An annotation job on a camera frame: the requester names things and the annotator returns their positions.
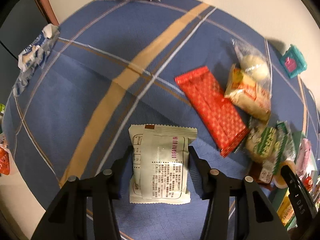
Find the cream white snack packet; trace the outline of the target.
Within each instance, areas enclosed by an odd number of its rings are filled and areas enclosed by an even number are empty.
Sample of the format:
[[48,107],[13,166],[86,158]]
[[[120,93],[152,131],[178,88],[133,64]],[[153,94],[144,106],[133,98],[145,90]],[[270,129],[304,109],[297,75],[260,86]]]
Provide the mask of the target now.
[[131,125],[129,135],[133,146],[130,203],[188,204],[188,147],[197,138],[197,129]]

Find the cream orange cracker packet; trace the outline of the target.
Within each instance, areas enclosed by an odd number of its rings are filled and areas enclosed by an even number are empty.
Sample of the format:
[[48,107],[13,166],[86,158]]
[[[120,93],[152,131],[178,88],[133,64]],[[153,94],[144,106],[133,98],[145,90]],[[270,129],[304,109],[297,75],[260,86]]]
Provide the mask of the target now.
[[236,64],[231,66],[224,97],[254,118],[262,122],[269,121],[271,115],[269,92]]

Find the red good luck snack bag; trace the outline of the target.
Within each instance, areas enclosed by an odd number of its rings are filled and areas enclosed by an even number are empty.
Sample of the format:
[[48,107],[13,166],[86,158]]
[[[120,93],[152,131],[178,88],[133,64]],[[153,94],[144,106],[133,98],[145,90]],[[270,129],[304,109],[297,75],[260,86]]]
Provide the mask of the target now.
[[313,188],[313,179],[311,178],[310,175],[307,175],[306,178],[304,179],[303,181],[303,184],[306,188],[306,190],[308,192],[311,192],[312,191],[312,188]]

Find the small wrapped cream pastry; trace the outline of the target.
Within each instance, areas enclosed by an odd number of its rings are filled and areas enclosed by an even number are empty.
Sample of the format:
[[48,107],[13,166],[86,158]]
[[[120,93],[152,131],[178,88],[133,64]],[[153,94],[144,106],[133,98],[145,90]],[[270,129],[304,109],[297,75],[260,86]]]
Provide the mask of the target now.
[[278,167],[278,170],[276,172],[276,174],[273,176],[273,182],[274,184],[276,185],[277,188],[279,189],[285,189],[287,188],[287,184],[284,180],[284,178],[281,176],[280,172],[281,172],[281,168],[283,166],[288,166],[291,171],[296,174],[296,165],[293,161],[287,159],[285,161],[282,161],[280,164],[279,164],[279,167]]

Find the pink snack packet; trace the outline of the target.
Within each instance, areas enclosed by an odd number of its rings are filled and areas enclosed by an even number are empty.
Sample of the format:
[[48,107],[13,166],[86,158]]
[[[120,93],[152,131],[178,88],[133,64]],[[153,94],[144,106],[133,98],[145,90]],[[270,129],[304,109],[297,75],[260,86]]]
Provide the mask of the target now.
[[301,140],[298,157],[296,160],[296,174],[300,180],[303,180],[308,166],[310,154],[312,153],[310,140],[303,138]]

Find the green rimmed white tray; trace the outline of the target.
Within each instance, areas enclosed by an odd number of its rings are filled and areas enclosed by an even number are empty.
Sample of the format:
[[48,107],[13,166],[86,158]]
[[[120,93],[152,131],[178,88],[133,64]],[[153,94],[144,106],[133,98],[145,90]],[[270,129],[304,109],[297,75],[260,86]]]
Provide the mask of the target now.
[[311,141],[303,132],[295,132],[287,143],[296,151],[295,157],[280,162],[273,183],[278,188],[272,199],[285,229],[294,227],[304,232],[318,215],[319,194],[313,196],[317,185],[317,166]]

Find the silver green sachet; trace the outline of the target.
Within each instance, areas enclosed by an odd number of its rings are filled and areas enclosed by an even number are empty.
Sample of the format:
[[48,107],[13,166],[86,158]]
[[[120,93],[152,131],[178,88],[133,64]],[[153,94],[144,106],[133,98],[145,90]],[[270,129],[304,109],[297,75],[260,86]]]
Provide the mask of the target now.
[[273,168],[273,175],[276,175],[281,162],[290,160],[295,162],[296,150],[293,141],[291,128],[287,121],[277,121],[277,142],[274,146],[276,161]]

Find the round green labelled pastry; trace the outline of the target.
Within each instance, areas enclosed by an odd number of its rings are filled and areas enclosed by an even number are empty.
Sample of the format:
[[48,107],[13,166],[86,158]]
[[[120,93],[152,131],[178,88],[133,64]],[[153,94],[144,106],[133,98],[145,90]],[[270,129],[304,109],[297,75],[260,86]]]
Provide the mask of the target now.
[[252,127],[245,148],[253,161],[263,163],[272,154],[276,140],[274,127],[257,125]]

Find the red snack bag at edge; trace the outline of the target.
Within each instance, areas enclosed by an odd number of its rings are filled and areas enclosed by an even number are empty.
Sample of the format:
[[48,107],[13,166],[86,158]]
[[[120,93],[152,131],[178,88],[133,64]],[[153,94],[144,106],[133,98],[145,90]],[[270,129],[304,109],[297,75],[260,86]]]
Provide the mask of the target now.
[[4,133],[0,136],[0,173],[3,175],[10,174],[10,160],[9,160],[10,150],[8,148],[7,140]]

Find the red checkered snack bar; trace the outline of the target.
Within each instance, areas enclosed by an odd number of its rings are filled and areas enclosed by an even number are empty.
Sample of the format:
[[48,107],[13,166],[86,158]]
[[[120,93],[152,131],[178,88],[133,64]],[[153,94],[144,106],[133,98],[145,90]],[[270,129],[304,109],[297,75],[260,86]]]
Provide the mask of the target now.
[[232,102],[224,97],[216,78],[203,66],[175,77],[175,82],[197,111],[220,155],[227,157],[248,135],[249,128]]

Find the teal house-shaped tin box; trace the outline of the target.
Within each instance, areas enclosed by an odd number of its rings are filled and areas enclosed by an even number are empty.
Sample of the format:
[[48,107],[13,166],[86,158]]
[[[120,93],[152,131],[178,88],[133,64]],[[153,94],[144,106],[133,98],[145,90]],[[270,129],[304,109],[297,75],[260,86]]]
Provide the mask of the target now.
[[292,44],[289,49],[285,51],[279,61],[291,79],[307,70],[307,63],[303,54],[295,45]]

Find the clear wrapped round bun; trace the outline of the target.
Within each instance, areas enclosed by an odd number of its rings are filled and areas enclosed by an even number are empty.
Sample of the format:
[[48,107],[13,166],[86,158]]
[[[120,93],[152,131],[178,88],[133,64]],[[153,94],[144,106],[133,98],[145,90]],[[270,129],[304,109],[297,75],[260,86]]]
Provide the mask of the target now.
[[240,68],[265,88],[271,84],[271,73],[264,55],[254,46],[240,40],[232,40]]

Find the blue plaid tablecloth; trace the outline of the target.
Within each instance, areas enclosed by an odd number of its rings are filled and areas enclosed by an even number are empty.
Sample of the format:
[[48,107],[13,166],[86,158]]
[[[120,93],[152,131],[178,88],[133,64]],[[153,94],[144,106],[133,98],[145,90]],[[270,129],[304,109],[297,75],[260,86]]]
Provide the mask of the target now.
[[10,96],[3,128],[29,189],[47,208],[71,175],[92,177],[123,156],[132,124],[195,127],[198,155],[224,174],[242,178],[243,150],[221,157],[175,77],[207,66],[227,85],[237,57],[232,40],[257,48],[271,63],[270,124],[302,131],[319,157],[313,95],[290,79],[280,53],[237,18],[196,0],[96,0],[60,26],[44,66],[19,96]]

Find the blue white crumpled wrapper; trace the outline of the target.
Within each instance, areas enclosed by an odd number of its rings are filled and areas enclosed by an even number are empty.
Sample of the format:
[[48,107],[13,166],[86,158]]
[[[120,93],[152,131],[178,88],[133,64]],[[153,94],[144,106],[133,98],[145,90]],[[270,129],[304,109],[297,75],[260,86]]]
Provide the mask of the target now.
[[46,25],[35,40],[18,55],[20,74],[12,87],[15,97],[19,96],[29,85],[35,70],[44,67],[60,35],[59,27],[53,24]]

